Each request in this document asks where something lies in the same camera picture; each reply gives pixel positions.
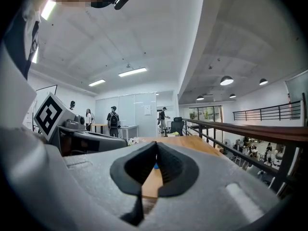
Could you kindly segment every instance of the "wooden desk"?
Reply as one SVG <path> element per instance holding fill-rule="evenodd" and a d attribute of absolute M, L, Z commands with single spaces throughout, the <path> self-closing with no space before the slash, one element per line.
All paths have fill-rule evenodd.
<path fill-rule="evenodd" d="M 145 142 L 156 141 L 156 142 L 168 143 L 168 144 L 183 146 L 189 149 L 194 149 L 200 152 L 210 153 L 216 156 L 222 155 L 218 150 L 216 150 L 210 144 L 206 143 L 197 135 L 178 136 L 178 137 L 141 138 L 140 141 L 145 141 Z"/>
<path fill-rule="evenodd" d="M 209 153 L 216 156 L 222 154 L 214 147 L 206 143 L 199 136 L 180 136 L 180 137 L 158 137 L 158 138 L 141 138 L 140 141 L 156 141 L 177 146 L 183 146 L 189 149 L 197 150 L 200 152 Z M 158 188 L 163 186 L 163 179 L 159 169 L 152 169 L 150 175 L 142 185 L 142 196 L 144 198 L 155 199 L 158 197 Z"/>
<path fill-rule="evenodd" d="M 108 126 L 108 124 L 91 124 L 91 131 L 92 127 L 95 127 L 95 132 L 96 132 L 96 127 L 101 127 L 101 134 L 103 134 L 103 127 Z"/>

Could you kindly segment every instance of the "table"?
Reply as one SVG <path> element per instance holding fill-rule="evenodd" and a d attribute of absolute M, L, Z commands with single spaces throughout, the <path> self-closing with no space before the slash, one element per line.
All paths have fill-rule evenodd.
<path fill-rule="evenodd" d="M 91 124 L 91 131 L 92 127 L 95 127 L 95 132 L 96 132 L 96 127 L 101 127 L 101 134 L 103 134 L 103 127 L 108 126 L 108 124 Z"/>
<path fill-rule="evenodd" d="M 192 150 L 209 153 L 215 156 L 223 156 L 218 150 L 206 143 L 199 136 L 177 136 L 177 137 L 157 137 L 157 138 L 140 138 L 144 142 L 162 142 L 177 146 L 183 146 Z M 163 186 L 163 179 L 159 169 L 152 169 L 148 178 L 142 185 L 142 197 L 156 199 L 158 197 L 158 188 Z"/>
<path fill-rule="evenodd" d="M 127 139 L 127 141 L 129 141 L 128 131 L 129 131 L 130 129 L 133 129 L 133 128 L 136 129 L 136 131 L 137 131 L 137 137 L 138 137 L 138 136 L 139 136 L 138 125 L 122 126 L 122 127 L 119 128 L 119 130 L 122 130 L 122 131 L 125 130 L 125 131 L 126 131 L 126 139 Z"/>

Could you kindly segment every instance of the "railing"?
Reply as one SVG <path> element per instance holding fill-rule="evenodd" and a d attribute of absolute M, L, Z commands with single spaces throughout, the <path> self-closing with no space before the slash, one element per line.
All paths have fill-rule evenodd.
<path fill-rule="evenodd" d="M 300 119 L 300 101 L 261 109 L 233 112 L 234 121 Z"/>
<path fill-rule="evenodd" d="M 206 142 L 211 140 L 215 145 L 220 145 L 222 148 L 232 152 L 235 156 L 247 161 L 248 163 L 258 167 L 259 169 L 265 171 L 266 173 L 275 177 L 274 182 L 271 185 L 271 189 L 275 192 L 281 188 L 282 184 L 285 182 L 290 187 L 295 187 L 297 181 L 294 177 L 288 176 L 288 172 L 291 164 L 293 163 L 293 158 L 295 155 L 296 147 L 304 148 L 308 145 L 308 128 L 305 127 L 266 127 L 266 126 L 250 126 L 250 125 L 234 125 L 228 123 L 219 122 L 203 122 L 183 118 L 185 121 L 185 129 L 183 129 L 185 135 L 193 135 L 191 129 L 199 134 L 199 137 L 205 137 Z M 187 122 L 196 124 L 195 126 L 187 125 Z M 214 129 L 214 137 L 211 138 L 208 135 L 208 130 L 210 128 Z M 249 157 L 224 143 L 217 141 L 216 130 L 222 130 L 225 132 L 230 132 L 238 135 L 243 135 L 251 137 L 254 139 L 260 139 L 268 142 L 275 142 L 277 144 L 286 145 L 285 153 L 283 156 L 282 164 L 279 170 L 265 165 L 263 162 L 257 161 L 252 157 Z"/>

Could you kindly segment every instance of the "black backpack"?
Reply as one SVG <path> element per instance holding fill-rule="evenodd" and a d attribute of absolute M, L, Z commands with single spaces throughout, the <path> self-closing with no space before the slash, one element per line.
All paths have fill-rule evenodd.
<path fill-rule="evenodd" d="M 111 117 L 110 117 L 110 120 L 109 120 L 109 126 L 111 128 L 117 128 L 117 125 L 118 125 L 118 116 L 117 116 L 117 113 L 114 112 L 114 113 L 110 113 Z"/>

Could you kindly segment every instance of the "white shirt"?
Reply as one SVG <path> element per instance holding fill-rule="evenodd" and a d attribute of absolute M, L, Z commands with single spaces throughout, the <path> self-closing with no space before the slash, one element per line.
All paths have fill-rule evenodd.
<path fill-rule="evenodd" d="M 90 124 L 90 123 L 92 123 L 92 121 L 91 121 L 91 114 L 88 113 L 87 117 L 86 117 L 86 124 Z"/>

